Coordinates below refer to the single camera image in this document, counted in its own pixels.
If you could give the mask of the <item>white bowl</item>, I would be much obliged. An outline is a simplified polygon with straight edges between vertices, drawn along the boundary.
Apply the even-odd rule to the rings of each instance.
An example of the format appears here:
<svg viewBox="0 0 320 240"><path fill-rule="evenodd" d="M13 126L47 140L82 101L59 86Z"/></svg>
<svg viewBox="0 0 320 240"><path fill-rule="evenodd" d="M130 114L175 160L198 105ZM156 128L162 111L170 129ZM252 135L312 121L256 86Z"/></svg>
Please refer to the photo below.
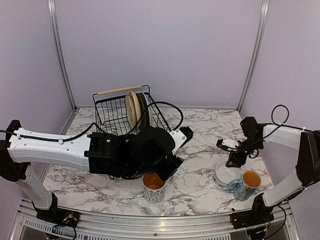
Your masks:
<svg viewBox="0 0 320 240"><path fill-rule="evenodd" d="M240 170L237 167L226 167L226 162L220 161L215 165L214 169L215 180L223 187L240 177Z"/></svg>

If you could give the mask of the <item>cream gold rimmed plate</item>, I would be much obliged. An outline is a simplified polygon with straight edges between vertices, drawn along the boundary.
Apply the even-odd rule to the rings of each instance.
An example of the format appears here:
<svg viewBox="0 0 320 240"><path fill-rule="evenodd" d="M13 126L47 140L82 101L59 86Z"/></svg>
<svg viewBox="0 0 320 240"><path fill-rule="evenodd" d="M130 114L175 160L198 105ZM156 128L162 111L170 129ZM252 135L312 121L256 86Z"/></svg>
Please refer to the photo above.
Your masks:
<svg viewBox="0 0 320 240"><path fill-rule="evenodd" d="M136 117L134 101L129 94L125 96L125 107L126 107L128 123L130 127L133 129L137 123L137 117Z"/></svg>

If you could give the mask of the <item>black wire dish rack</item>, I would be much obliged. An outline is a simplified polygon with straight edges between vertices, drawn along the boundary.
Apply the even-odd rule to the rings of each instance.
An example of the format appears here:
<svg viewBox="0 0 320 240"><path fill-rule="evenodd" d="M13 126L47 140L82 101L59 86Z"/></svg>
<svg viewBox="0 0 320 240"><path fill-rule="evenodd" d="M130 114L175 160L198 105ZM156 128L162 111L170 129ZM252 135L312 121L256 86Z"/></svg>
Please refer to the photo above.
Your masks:
<svg viewBox="0 0 320 240"><path fill-rule="evenodd" d="M126 95L98 99L93 94L96 132L88 152L89 171L110 178L134 180L156 173L173 159L175 142L172 130L149 92L143 92L152 107L152 125L144 129L137 123L130 127L126 111Z"/></svg>

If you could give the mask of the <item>grey reindeer plate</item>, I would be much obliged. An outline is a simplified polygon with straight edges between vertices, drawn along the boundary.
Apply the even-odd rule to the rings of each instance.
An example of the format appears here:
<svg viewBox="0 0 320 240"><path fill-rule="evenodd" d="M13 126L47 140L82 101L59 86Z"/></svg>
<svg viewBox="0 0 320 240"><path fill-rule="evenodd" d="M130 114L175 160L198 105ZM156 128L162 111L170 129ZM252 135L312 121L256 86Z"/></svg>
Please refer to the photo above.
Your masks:
<svg viewBox="0 0 320 240"><path fill-rule="evenodd" d="M148 109L148 101L146 95L143 92L137 94L140 102L140 109L141 109L141 125L140 129L144 129L145 127L150 125L150 113Z"/></svg>

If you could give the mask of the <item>plain cream yellow plate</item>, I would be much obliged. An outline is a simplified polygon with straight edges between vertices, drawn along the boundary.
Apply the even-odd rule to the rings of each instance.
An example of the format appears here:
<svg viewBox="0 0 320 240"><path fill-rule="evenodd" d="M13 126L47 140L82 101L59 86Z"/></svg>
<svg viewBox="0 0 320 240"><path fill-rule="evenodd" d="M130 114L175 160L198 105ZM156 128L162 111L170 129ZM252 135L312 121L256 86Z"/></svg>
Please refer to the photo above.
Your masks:
<svg viewBox="0 0 320 240"><path fill-rule="evenodd" d="M136 93L134 93L133 91L130 91L129 96L133 100L137 128L139 129L141 126L141 120L139 121L139 119L142 116L142 112L141 112L141 106L140 106L140 102L138 99L138 95Z"/></svg>

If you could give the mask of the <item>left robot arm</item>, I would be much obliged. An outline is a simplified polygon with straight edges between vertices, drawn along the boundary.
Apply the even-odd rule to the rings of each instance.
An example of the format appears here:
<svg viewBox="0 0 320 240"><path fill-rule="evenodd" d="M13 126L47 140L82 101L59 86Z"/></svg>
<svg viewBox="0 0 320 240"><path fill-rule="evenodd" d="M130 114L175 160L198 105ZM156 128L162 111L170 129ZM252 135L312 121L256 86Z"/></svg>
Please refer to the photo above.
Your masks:
<svg viewBox="0 0 320 240"><path fill-rule="evenodd" d="M90 132L75 136L30 132L13 120L0 142L0 175L20 186L35 207L53 223L63 219L57 197L37 177L32 163L66 166L91 174L135 180L156 173L169 179L182 164L177 150L187 129L166 131L147 126L137 134Z"/></svg>

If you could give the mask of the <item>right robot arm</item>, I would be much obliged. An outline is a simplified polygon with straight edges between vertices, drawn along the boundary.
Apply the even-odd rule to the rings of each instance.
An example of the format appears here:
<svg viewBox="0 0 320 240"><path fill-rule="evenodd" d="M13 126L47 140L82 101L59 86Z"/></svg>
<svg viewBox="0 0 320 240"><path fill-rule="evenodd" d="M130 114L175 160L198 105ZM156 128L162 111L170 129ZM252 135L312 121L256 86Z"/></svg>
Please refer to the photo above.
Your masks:
<svg viewBox="0 0 320 240"><path fill-rule="evenodd" d="M290 200L320 180L320 132L285 124L258 123L253 116L240 126L245 139L223 139L219 146L229 151L226 167L239 168L254 152L262 151L266 167L276 183L254 200L247 219L258 224L283 200Z"/></svg>

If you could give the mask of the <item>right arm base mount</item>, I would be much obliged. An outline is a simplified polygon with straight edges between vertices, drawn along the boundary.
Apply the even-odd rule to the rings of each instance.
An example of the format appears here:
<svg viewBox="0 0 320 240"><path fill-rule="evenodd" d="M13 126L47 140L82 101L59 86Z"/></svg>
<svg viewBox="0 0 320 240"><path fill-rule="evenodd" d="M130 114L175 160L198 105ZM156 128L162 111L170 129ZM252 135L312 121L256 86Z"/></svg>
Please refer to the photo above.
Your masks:
<svg viewBox="0 0 320 240"><path fill-rule="evenodd" d="M253 210L246 210L234 212L230 215L230 221L234 229L248 228L255 225L265 224L273 221L274 215L272 212L254 212Z"/></svg>

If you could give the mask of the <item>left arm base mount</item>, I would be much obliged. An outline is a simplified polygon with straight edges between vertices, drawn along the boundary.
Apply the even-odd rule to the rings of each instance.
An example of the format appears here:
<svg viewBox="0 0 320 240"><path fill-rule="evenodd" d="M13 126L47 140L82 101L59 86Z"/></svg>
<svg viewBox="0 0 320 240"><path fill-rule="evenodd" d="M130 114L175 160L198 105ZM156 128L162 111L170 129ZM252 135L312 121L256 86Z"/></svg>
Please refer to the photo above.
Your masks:
<svg viewBox="0 0 320 240"><path fill-rule="evenodd" d="M78 211L69 211L67 209L59 208L56 212L50 210L37 210L36 217L56 225L76 228L80 213Z"/></svg>

